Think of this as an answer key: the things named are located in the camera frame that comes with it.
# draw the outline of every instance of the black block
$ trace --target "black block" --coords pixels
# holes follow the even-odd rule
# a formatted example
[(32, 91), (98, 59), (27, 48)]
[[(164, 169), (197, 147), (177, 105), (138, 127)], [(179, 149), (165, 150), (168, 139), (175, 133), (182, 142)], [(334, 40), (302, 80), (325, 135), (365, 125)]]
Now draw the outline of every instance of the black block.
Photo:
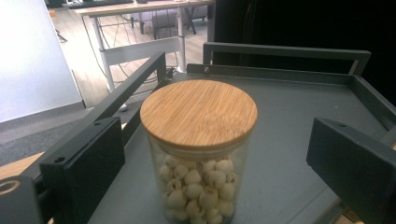
[(120, 119), (96, 121), (40, 163), (57, 224), (87, 223), (125, 163)]
[(13, 176), (0, 180), (0, 223), (44, 224), (33, 179)]
[(315, 119), (306, 158), (364, 223), (396, 223), (396, 152), (374, 138)]

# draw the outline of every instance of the desk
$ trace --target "desk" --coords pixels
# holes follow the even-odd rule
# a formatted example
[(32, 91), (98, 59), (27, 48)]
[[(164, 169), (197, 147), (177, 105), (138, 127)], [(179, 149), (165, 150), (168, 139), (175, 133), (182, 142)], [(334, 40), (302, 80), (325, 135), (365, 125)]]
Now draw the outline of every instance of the desk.
[[(134, 1), (131, 4), (122, 4), (108, 7), (89, 7), (83, 9), (76, 9), (75, 12), (80, 16), (88, 16), (92, 19), (93, 28), (95, 31), (96, 39), (99, 44), (99, 51), (102, 58), (102, 63), (105, 68), (107, 77), (108, 88), (110, 92), (114, 91), (115, 86), (113, 78), (110, 72), (110, 65), (118, 63), (126, 63), (134, 60), (148, 58), (157, 51), (164, 51), (166, 53), (179, 51), (180, 53), (180, 66), (179, 71), (182, 73), (186, 72), (186, 53), (185, 53), (185, 41), (184, 41), (184, 30), (183, 30), (183, 18), (181, 10), (184, 7), (201, 7), (201, 6), (213, 6), (208, 10), (208, 27), (207, 27), (207, 40), (214, 40), (214, 5), (215, 0), (190, 0), (189, 2), (175, 2), (175, 1), (154, 1), (148, 2), (147, 4), (138, 4)], [(106, 16), (115, 16), (122, 14), (138, 13), (145, 11), (155, 11), (162, 9), (177, 8), (177, 37), (171, 37), (161, 40), (155, 40), (151, 42), (135, 44), (132, 46), (125, 46), (114, 49), (105, 49), (103, 39), (100, 33), (99, 18)]]

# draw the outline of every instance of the jar lid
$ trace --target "jar lid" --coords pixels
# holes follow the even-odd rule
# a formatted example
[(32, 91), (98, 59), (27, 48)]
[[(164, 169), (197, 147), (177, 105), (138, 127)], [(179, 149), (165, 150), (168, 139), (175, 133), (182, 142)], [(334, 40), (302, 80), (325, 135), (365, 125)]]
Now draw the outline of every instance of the jar lid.
[(190, 80), (165, 86), (143, 103), (146, 130), (173, 147), (211, 150), (245, 140), (257, 119), (253, 99), (217, 81)]

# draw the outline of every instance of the table leg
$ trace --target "table leg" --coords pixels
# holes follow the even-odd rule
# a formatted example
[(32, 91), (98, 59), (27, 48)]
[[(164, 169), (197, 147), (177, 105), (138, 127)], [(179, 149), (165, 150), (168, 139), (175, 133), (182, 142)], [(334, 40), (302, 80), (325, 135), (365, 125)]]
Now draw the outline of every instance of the table leg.
[(93, 30), (95, 31), (96, 40), (99, 44), (100, 56), (102, 58), (103, 67), (105, 69), (105, 74), (107, 78), (108, 90), (113, 92), (116, 88), (114, 87), (113, 76), (111, 76), (110, 66), (108, 66), (106, 55), (105, 55), (105, 46), (103, 45), (103, 39), (99, 30), (99, 21), (97, 18), (92, 18)]
[(179, 71), (182, 73), (186, 72), (186, 45), (184, 42), (184, 30), (183, 30), (183, 13), (181, 13), (181, 7), (177, 9), (177, 33), (178, 33), (178, 43), (180, 45), (180, 65)]
[(215, 11), (216, 3), (207, 6), (207, 42), (215, 41)]

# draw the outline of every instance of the gray tray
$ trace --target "gray tray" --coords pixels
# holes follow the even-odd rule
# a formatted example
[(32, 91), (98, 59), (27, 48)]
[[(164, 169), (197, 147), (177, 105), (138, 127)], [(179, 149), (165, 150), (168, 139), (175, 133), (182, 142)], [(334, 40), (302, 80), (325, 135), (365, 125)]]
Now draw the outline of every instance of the gray tray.
[[(274, 78), (276, 73), (282, 76)], [(259, 109), (232, 223), (325, 223), (339, 213), (340, 200), (305, 161), (314, 118), (343, 122), (377, 139), (388, 132), (357, 95), (366, 85), (360, 77), (189, 65), (188, 74), (172, 82), (197, 78), (234, 85)], [(149, 153), (140, 126), (126, 146), (126, 164), (90, 223), (166, 223)]]
[[(352, 60), (348, 74), (211, 65), (211, 51)], [(166, 78), (165, 56), (147, 60), (78, 125), (22, 174), (41, 183), (39, 163), (74, 141), (87, 127), (108, 118), (153, 71), (163, 85), (212, 79), (234, 85), (256, 102), (259, 116), (250, 137), (247, 166), (232, 223), (330, 223), (340, 200), (307, 165), (314, 118), (345, 123), (383, 143), (396, 142), (396, 108), (359, 76), (367, 51), (205, 44), (204, 63)], [(167, 223), (153, 176), (147, 133), (138, 114), (122, 130), (126, 163), (89, 223)]]

